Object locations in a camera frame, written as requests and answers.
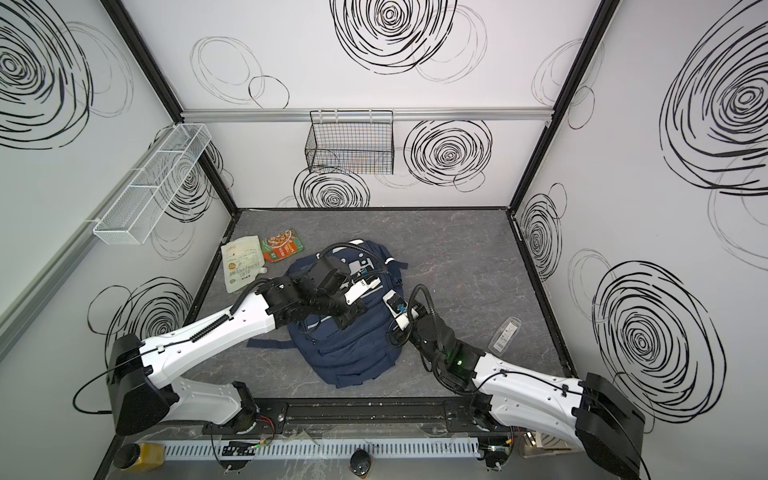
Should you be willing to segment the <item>clear plastic pencil case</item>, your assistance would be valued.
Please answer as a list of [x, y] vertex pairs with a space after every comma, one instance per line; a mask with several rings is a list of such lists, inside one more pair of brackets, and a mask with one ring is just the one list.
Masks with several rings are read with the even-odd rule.
[[521, 325], [521, 320], [514, 316], [505, 319], [492, 335], [488, 343], [488, 351], [493, 355], [502, 356], [508, 350]]

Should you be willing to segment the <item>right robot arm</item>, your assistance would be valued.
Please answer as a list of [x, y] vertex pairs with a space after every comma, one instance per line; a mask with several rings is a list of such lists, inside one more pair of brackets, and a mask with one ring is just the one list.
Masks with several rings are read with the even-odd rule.
[[440, 385], [474, 402], [483, 428], [518, 427], [563, 440], [621, 479], [647, 474], [645, 416], [603, 376], [557, 377], [513, 365], [457, 339], [435, 314], [397, 312], [390, 331], [418, 350]]

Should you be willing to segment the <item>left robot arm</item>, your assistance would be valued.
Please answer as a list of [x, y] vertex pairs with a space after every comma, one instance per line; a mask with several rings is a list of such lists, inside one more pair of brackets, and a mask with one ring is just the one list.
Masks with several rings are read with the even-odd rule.
[[310, 315], [330, 317], [344, 329], [366, 311], [364, 295], [380, 284], [378, 273], [353, 273], [345, 262], [325, 256], [297, 275], [254, 282], [232, 306], [186, 327], [146, 339], [122, 336], [107, 375], [116, 433], [139, 434], [165, 422], [207, 423], [226, 434], [252, 430], [260, 410], [245, 383], [192, 381], [185, 373]]

